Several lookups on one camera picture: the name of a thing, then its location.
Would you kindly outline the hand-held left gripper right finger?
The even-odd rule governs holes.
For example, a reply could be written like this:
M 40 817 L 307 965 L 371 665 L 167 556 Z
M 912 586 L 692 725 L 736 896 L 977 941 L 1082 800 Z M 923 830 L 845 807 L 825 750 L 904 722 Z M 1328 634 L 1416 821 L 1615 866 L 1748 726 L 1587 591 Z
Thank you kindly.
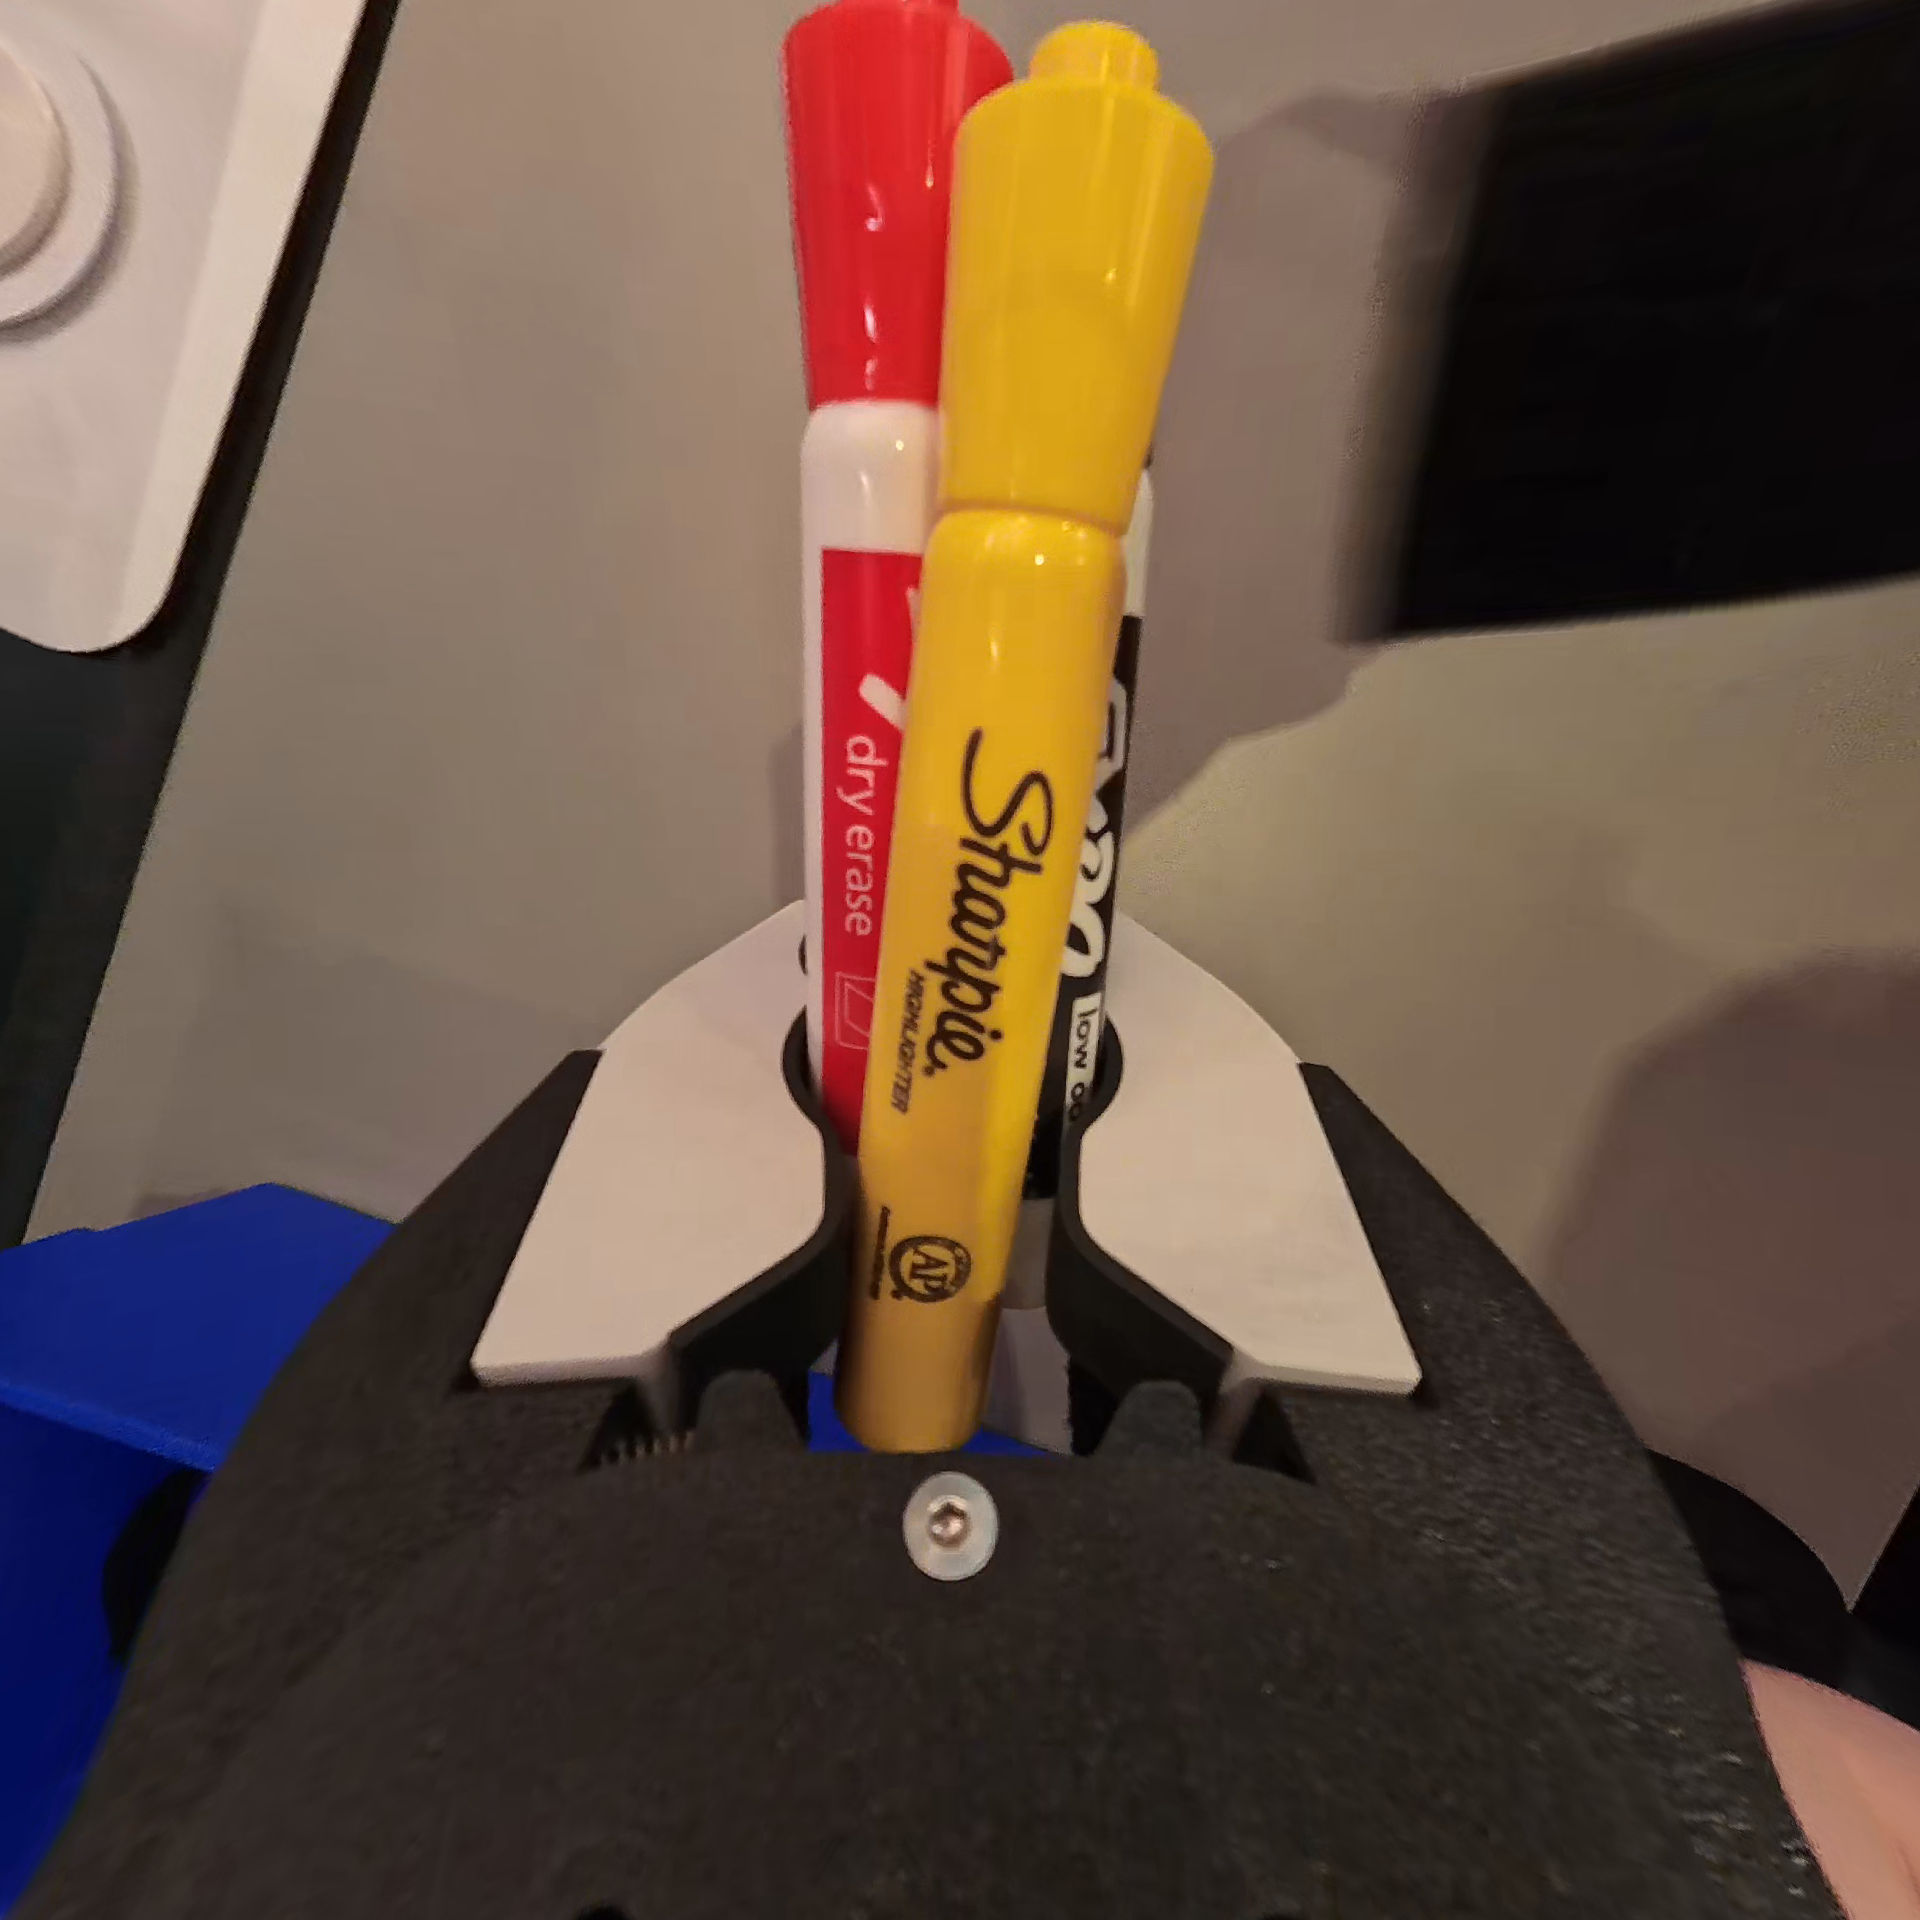
M 1261 1385 L 1407 1400 L 1424 1370 L 1313 1103 L 1248 1001 L 1129 917 L 1063 1137 L 1049 1322 L 1113 1400 Z

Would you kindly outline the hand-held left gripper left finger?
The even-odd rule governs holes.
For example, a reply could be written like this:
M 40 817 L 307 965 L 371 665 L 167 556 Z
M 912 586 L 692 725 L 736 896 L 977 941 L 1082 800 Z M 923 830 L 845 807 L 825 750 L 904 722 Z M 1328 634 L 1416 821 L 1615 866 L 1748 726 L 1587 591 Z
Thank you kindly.
M 599 1046 L 471 1351 L 483 1385 L 612 1380 L 696 1413 L 720 1376 L 831 1351 L 852 1165 L 812 1086 L 803 929 L 778 909 Z

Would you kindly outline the black capped marker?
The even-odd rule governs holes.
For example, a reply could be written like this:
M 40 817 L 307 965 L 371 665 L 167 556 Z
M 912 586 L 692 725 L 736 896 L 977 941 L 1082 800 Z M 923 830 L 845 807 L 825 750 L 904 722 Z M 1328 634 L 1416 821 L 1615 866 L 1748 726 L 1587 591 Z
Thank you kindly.
M 1065 1132 L 1084 1118 L 1098 1078 L 1098 1055 L 1106 1028 L 1120 839 L 1135 742 L 1155 504 L 1152 469 L 1146 465 L 1136 488 L 1135 516 L 1122 538 L 1124 594 L 1120 629 L 1113 645 L 1106 719 L 1095 756 L 1095 788 L 1074 876 L 1072 917 L 1065 933 L 1058 993 L 1048 1039 L 1048 1071 L 1027 1159 L 1027 1200 L 1049 1200 L 1058 1190 Z

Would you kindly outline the blue plastic bin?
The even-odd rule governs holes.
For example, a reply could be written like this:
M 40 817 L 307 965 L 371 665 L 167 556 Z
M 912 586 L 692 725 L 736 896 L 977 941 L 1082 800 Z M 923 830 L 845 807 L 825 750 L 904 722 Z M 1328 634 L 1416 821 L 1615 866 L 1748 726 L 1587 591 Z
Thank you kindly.
M 175 1479 L 87 1556 L 127 1677 L 104 1743 L 44 1741 L 55 1807 L 23 1914 L 138 1914 L 245 1743 L 434 1552 L 583 1472 L 615 1380 L 672 1413 L 708 1374 L 775 1376 L 788 1420 L 832 1337 L 827 1239 L 728 1261 L 615 1221 L 564 1230 L 547 1175 L 483 1151 L 391 1224 L 253 1186 L 4 1252 L 4 1500 L 26 1445 Z

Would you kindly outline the yellow highlighter marker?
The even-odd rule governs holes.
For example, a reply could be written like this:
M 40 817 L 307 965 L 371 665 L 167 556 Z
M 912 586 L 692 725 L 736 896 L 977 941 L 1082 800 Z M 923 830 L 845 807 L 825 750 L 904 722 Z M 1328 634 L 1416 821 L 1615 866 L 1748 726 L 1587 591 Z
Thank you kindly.
M 835 1407 L 975 1433 L 1109 722 L 1122 538 L 1215 152 L 1152 44 L 1077 21 L 953 142 L 943 461 L 904 713 Z

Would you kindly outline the red capped marker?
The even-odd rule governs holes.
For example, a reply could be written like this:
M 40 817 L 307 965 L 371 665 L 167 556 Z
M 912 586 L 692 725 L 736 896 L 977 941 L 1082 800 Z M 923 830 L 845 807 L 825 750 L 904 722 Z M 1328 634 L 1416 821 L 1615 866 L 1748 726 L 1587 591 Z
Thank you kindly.
M 807 383 L 807 1061 L 839 1143 L 855 1150 L 937 506 L 953 137 L 1013 64 L 953 2 L 839 2 L 793 22 L 780 70 Z

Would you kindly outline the person's left forearm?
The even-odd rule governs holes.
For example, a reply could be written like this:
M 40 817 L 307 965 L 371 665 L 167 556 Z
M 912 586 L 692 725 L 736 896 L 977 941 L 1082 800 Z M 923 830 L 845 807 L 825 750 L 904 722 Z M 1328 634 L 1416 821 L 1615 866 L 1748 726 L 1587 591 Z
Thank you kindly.
M 1851 1917 L 1917 1917 L 1917 1732 L 1832 1686 L 1744 1662 L 1785 1799 Z

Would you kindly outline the black textured pad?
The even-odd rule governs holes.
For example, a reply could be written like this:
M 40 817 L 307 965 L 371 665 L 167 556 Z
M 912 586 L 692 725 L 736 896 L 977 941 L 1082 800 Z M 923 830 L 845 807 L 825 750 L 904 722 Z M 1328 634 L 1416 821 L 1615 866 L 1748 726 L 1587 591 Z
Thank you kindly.
M 1845 1690 L 1859 1653 L 1856 1621 L 1813 1548 L 1735 1486 L 1669 1454 L 1651 1452 L 1648 1463 L 1743 1656 Z

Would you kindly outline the white flat base plate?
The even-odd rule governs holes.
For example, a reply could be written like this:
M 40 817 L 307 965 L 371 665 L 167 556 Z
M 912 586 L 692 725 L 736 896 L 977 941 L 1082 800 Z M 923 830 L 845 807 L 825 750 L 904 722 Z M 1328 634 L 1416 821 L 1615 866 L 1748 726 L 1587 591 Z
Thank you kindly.
M 4 633 L 160 610 L 365 10 L 3 5 Z

